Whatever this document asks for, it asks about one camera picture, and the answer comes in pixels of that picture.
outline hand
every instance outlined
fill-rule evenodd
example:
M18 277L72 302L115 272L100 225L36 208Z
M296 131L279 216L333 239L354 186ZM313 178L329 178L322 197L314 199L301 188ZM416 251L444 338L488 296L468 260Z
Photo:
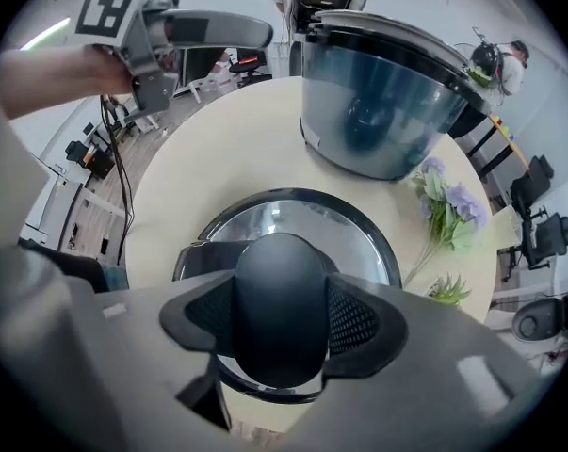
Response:
M126 66L100 45L81 48L80 69L92 76L97 94L125 94L131 92L132 76Z

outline desk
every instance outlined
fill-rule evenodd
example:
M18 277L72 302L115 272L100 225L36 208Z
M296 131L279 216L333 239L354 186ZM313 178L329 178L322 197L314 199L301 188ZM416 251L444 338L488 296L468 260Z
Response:
M119 94L119 95L114 95L112 97L114 97L118 102L120 102L121 105L123 105L124 108L126 108L126 110L129 113L137 112L137 110L138 110L137 103L135 102L135 98L133 97L133 94ZM143 120L147 121L149 123L149 125L146 125ZM150 130L160 128L160 126L155 121L154 117L151 116L151 115L142 117L140 119L136 119L135 124L137 125L137 127L139 128L139 130L142 133L146 133Z
M93 142L93 138L97 137L99 138L104 144L105 144L105 150L109 153L112 152L112 146L111 144L105 140L102 135L98 132L100 126L104 126L104 124L102 122L100 122L99 124L93 126L93 124L89 124L85 130L89 129L89 127L91 127L91 129L89 130L89 132L87 134L85 134L85 140L83 140L83 144L85 144L86 146L89 144L94 144Z
M170 282L179 252L212 218L251 194L278 187L317 189L354 205L383 232L401 274L409 272L429 228L414 191L407 182L351 174L313 152L300 135L301 93L299 77L247 86L201 109L169 137L133 201L136 217L125 243L132 288ZM461 180L487 203L478 176L450 137L443 136L432 154L445 160L452 184ZM437 276L460 272L472 289L462 308L484 321L496 273L490 246L437 255L412 281L412 291L423 293ZM286 430L310 407L269 404L223 389L232 416L261 428Z
M499 134L503 136L504 139L506 139L508 145L503 149L503 151L501 151L498 155L496 155L493 159L491 159L491 161L488 162L480 170L479 178L482 179L489 172L491 172L493 169L499 166L499 164L505 161L511 153L514 153L522 163L522 166L525 168L525 170L528 170L528 161L526 160L525 156L522 154L522 151L520 151L520 148L516 145L516 143L512 139L510 139L508 136L504 134L504 132L501 130L501 126L491 116L489 116L489 120L493 124L493 127L491 127L491 130L488 133L486 133L484 137L479 141L479 143L470 150L467 156L472 157L476 153L476 151L480 149L484 145L484 143L491 138L491 136L495 133L495 131L498 131Z

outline robotic arm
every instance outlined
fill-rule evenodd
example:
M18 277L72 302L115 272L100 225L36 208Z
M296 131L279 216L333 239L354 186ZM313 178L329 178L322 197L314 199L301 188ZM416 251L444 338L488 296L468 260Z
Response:
M265 48L273 36L266 22L216 11L181 10L179 0L83 0L73 42L109 47L133 76L138 111L126 122L169 108L178 75L159 58L173 49Z

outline black cable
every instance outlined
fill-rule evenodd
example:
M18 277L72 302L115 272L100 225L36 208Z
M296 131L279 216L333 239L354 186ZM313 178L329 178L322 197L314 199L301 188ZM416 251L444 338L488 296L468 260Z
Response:
M118 143L116 142L116 137L114 136L112 125L110 124L109 121L108 111L107 108L105 107L105 102L102 97L100 97L100 112L102 115L102 122L104 124L105 129L107 130L107 134L110 139L112 154L114 155L114 164L116 165L116 170L118 172L119 180L121 182L122 205L124 207L125 223L124 223L124 228L122 229L121 242L118 248L117 264L120 264L122 258L122 249L124 247L124 238L128 234L131 225L133 224L133 220L135 219L135 211L133 210L133 192L131 189L131 182L129 180L129 176L126 173L126 169L124 168L124 164L122 162L121 153L118 149Z

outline wooden floor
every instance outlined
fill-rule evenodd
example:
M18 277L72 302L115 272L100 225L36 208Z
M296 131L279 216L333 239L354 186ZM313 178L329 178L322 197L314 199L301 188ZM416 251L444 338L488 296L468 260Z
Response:
M119 152L131 183L133 196L135 196L145 170L162 144L177 130L181 123L218 97L213 92L201 94L202 102L200 104L196 103L189 94L179 97L172 101L169 110L156 119L160 129L146 134L141 134L138 130L135 130L132 136L124 138L119 145ZM91 178L87 184L87 189L123 209L121 183L116 167L104 180ZM117 264L124 219L114 217L79 196L74 203L66 229L71 230L74 224L78 228L76 238L72 239L70 243L68 239L64 239L61 251L96 258L105 265ZM101 253L104 240L107 240L107 246L105 253ZM123 256L120 265L124 264L124 260Z

